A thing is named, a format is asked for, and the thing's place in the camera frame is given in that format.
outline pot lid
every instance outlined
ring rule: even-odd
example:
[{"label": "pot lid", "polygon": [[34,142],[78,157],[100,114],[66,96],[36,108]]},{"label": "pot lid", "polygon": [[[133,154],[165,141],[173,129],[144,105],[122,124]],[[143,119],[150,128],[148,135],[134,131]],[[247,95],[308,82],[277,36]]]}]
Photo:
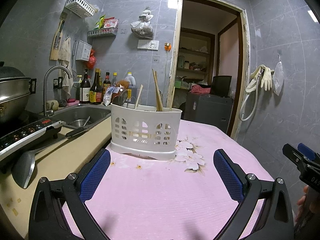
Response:
[{"label": "pot lid", "polygon": [[0,79],[12,77],[25,77],[25,75],[15,67],[4,66],[4,61],[0,61]]}]

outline kitchen counter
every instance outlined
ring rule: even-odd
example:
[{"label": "kitchen counter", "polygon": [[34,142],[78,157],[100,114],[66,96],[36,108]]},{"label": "kitchen counter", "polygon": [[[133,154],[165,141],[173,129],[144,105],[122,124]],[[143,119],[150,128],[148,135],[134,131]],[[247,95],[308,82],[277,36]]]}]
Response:
[{"label": "kitchen counter", "polygon": [[[59,136],[69,131],[71,129],[62,127]],[[71,172],[79,172],[110,138],[109,117],[69,143],[64,140],[40,152],[36,155],[32,181],[26,189],[14,182],[11,172],[0,174],[0,204],[23,238],[27,239],[30,208],[38,180],[41,177],[64,179]]]}]

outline pink cloth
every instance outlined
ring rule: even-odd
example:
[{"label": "pink cloth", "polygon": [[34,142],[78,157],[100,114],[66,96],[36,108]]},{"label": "pink cloth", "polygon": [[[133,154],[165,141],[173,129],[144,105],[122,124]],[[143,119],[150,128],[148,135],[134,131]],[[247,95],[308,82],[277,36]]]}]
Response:
[{"label": "pink cloth", "polygon": [[211,88],[202,88],[199,85],[194,85],[191,88],[191,93],[193,94],[209,94]]},{"label": "pink cloth", "polygon": [[[214,126],[181,120],[178,140],[172,161],[140,159],[107,147],[111,165],[85,204],[112,240],[212,240],[238,205],[213,165],[217,149],[244,172],[273,180],[250,152]],[[261,206],[259,201],[241,237],[251,232]],[[63,211],[81,237],[66,205]]]}]

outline sink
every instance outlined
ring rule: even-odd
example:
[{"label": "sink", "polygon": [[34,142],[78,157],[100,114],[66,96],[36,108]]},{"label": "sink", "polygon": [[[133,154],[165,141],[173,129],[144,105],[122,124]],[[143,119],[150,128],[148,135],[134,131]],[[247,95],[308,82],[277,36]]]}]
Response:
[{"label": "sink", "polygon": [[65,121],[64,126],[71,129],[79,128],[79,126],[70,125],[72,122],[86,120],[89,116],[91,124],[85,127],[91,128],[111,116],[111,107],[78,104],[56,111],[53,115],[55,119]]}]

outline towel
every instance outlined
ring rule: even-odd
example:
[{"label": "towel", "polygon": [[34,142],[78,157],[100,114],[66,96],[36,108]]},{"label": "towel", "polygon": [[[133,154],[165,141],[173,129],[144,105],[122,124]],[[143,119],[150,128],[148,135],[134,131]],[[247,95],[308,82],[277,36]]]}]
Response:
[{"label": "towel", "polygon": [[[60,64],[66,67],[72,74],[71,68],[71,39],[68,37],[60,46],[59,56]],[[63,77],[62,90],[67,94],[67,99],[71,97],[71,88],[73,86],[73,77],[68,78],[68,74],[59,69],[59,77]]]}]

